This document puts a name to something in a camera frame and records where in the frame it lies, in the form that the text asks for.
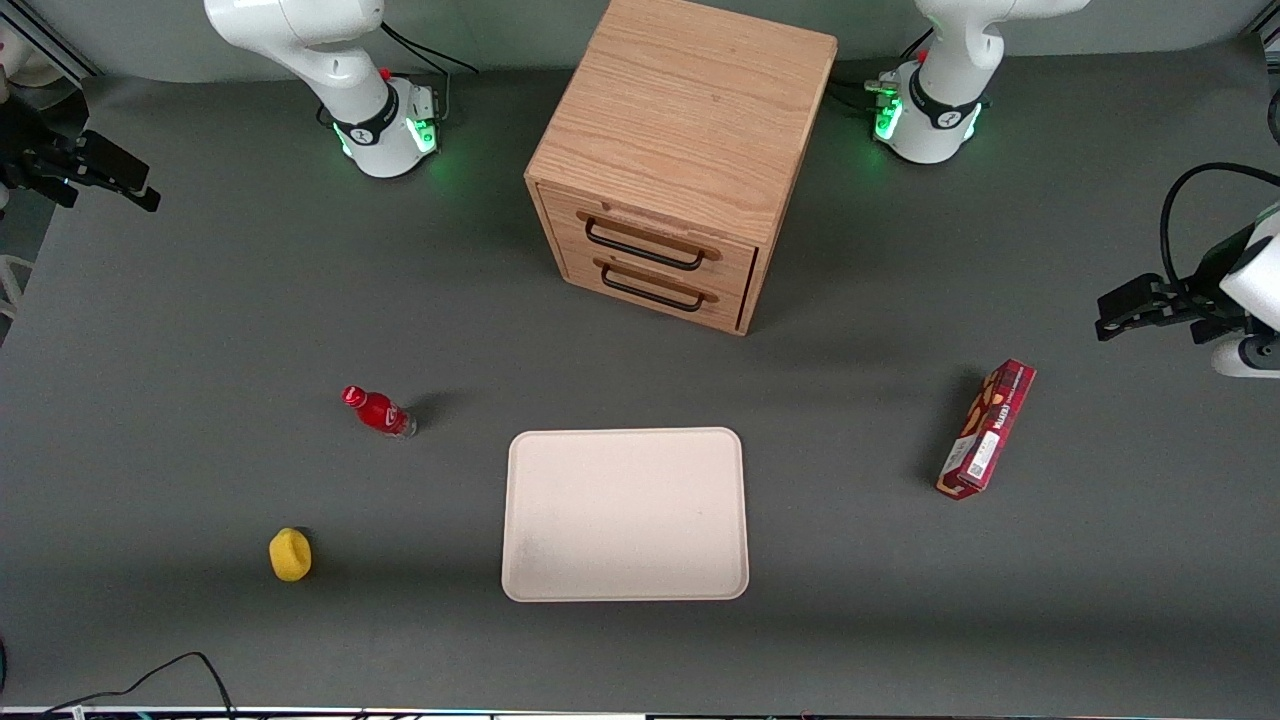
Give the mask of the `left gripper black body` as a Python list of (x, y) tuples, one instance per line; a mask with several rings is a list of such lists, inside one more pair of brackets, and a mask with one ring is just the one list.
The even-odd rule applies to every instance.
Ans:
[(1211, 247), (1196, 270), (1185, 278), (1185, 287), (1196, 302), (1217, 318), (1194, 320), (1190, 337), (1196, 345), (1207, 345), (1228, 334), (1253, 336), (1256, 323), (1248, 313), (1220, 287), (1221, 281), (1238, 264), (1248, 238), (1226, 238)]

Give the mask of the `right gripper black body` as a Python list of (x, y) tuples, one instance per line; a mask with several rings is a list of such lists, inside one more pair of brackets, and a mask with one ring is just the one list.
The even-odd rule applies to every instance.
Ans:
[(86, 164), (90, 141), (83, 133), (63, 135), (18, 96), (1, 104), (3, 206), (18, 190), (31, 190), (60, 208), (73, 208), (79, 191), (70, 178)]

